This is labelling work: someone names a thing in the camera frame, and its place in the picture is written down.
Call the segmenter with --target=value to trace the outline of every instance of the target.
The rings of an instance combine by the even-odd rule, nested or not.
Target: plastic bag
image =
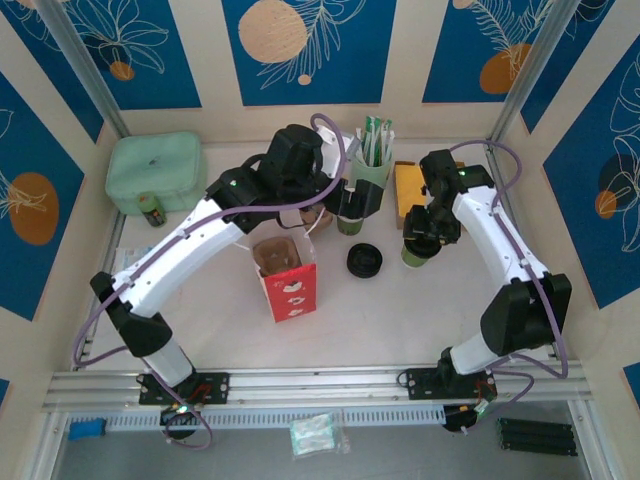
[[[342,416],[339,413],[294,420],[290,432],[294,459],[317,453],[349,452],[349,441],[342,429]]]

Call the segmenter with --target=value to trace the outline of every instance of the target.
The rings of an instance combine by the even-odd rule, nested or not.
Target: black cup lid
[[[382,266],[382,253],[373,245],[358,243],[349,250],[347,268],[358,278],[374,277]]]

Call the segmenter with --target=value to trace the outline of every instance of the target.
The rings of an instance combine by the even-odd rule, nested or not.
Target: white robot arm
[[[560,330],[571,284],[565,275],[549,273],[524,243],[502,205],[494,205],[495,185],[484,167],[458,168],[449,150],[439,150],[423,158],[420,168],[431,198],[426,206],[414,205],[405,218],[405,247],[434,256],[443,245],[458,240],[464,225],[487,265],[496,292],[481,317],[481,331],[446,349],[434,369],[437,371],[426,380],[429,388],[438,391],[438,398],[465,398],[463,394],[469,385],[473,388],[474,379],[485,381],[485,369],[502,357],[554,342],[550,319],[531,275],[540,281]]]

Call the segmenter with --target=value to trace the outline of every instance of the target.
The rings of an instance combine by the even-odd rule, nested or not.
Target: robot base
[[[138,400],[140,405],[166,406],[176,403],[152,375],[139,375],[137,382],[141,385]],[[174,390],[192,405],[225,405],[229,392],[229,374],[193,372]]]

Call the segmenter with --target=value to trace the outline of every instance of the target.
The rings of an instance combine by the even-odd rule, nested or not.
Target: beige circle
[[[68,2],[69,0],[58,0],[58,2],[63,3],[63,2]],[[34,10],[36,8],[36,6],[33,4],[33,0],[16,0],[16,2],[18,2],[21,5],[24,5],[27,8],[30,8],[31,10]]]
[[[311,77],[309,75],[307,75],[306,73],[303,75],[300,75],[298,77],[298,83],[300,85],[309,85],[311,83]]]
[[[280,63],[291,60],[307,44],[304,20],[282,0],[260,0],[240,19],[240,42],[258,62]]]
[[[452,0],[453,6],[457,9],[468,8],[475,3],[476,0]]]

